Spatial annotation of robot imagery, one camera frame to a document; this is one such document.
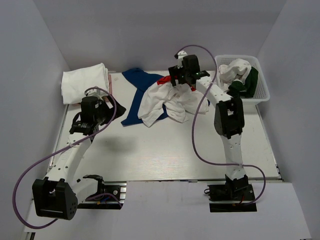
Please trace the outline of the white t-shirt with red print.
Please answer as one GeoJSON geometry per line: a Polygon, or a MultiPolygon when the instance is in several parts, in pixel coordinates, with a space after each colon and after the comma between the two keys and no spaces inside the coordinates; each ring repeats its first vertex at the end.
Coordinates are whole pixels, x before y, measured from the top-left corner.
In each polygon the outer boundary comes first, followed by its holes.
{"type": "Polygon", "coordinates": [[[203,94],[187,83],[173,86],[169,76],[153,83],[143,94],[137,117],[144,125],[151,127],[162,114],[179,123],[189,120],[187,113],[195,114],[198,107],[200,114],[209,111],[207,100],[200,102],[203,94]]]}

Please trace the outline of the blue Mickey t-shirt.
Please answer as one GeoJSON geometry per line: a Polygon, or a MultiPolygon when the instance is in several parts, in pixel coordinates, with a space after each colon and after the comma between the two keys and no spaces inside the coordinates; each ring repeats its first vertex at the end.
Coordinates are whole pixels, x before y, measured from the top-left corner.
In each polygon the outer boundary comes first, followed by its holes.
{"type": "MultiPolygon", "coordinates": [[[[124,127],[144,124],[142,120],[138,118],[138,110],[141,104],[142,97],[145,91],[156,81],[160,80],[163,77],[156,73],[147,73],[140,68],[132,68],[122,72],[124,78],[131,83],[134,87],[136,87],[136,92],[132,100],[132,104],[128,115],[125,120],[121,122],[124,127]]],[[[162,114],[157,121],[170,118],[166,113],[162,114]]]]}

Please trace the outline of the dark green t-shirt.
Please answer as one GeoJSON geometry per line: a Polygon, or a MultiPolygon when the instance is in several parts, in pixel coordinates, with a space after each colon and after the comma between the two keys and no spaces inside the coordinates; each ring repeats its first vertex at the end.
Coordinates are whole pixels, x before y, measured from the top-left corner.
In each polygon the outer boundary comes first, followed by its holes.
{"type": "Polygon", "coordinates": [[[253,98],[258,84],[259,72],[252,67],[244,83],[234,80],[228,87],[227,94],[234,98],[253,98]]]}

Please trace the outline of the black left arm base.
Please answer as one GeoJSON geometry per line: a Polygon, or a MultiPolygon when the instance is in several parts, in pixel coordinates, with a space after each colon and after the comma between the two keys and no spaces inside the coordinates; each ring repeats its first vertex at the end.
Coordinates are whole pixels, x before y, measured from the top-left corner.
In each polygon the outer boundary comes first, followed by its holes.
{"type": "Polygon", "coordinates": [[[107,182],[102,193],[90,196],[94,198],[80,203],[79,209],[87,210],[120,210],[125,202],[127,192],[126,182],[107,182]]]}

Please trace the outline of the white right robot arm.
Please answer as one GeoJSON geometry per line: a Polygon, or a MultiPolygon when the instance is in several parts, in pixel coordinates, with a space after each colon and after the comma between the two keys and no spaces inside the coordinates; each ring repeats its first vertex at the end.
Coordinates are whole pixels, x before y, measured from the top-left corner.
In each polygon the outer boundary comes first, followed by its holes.
{"type": "Polygon", "coordinates": [[[174,55],[177,65],[168,69],[173,86],[188,84],[203,94],[215,107],[213,125],[221,137],[225,154],[225,192],[236,200],[249,186],[248,176],[243,167],[241,137],[245,125],[243,102],[239,97],[225,93],[210,74],[200,70],[196,55],[181,50],[174,55]]]}

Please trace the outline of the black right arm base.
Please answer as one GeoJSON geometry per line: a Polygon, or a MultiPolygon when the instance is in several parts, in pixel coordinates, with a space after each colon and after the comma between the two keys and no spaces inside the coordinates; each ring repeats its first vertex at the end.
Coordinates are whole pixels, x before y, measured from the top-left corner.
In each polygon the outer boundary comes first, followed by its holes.
{"type": "Polygon", "coordinates": [[[251,184],[246,189],[240,190],[235,196],[225,184],[208,185],[203,193],[209,199],[209,210],[211,213],[253,213],[257,212],[256,203],[249,202],[255,200],[255,194],[251,184]]]}

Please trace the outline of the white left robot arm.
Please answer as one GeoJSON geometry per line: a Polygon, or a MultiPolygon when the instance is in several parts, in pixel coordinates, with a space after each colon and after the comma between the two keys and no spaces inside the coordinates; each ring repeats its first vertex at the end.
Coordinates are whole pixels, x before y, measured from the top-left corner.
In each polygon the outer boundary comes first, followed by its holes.
{"type": "Polygon", "coordinates": [[[107,126],[126,112],[117,101],[110,97],[108,100],[111,107],[101,97],[82,99],[80,112],[74,116],[69,130],[68,149],[61,152],[45,177],[36,179],[32,185],[35,212],[39,217],[71,220],[86,199],[93,201],[105,196],[102,176],[87,174],[78,179],[74,176],[99,127],[107,126]]]}

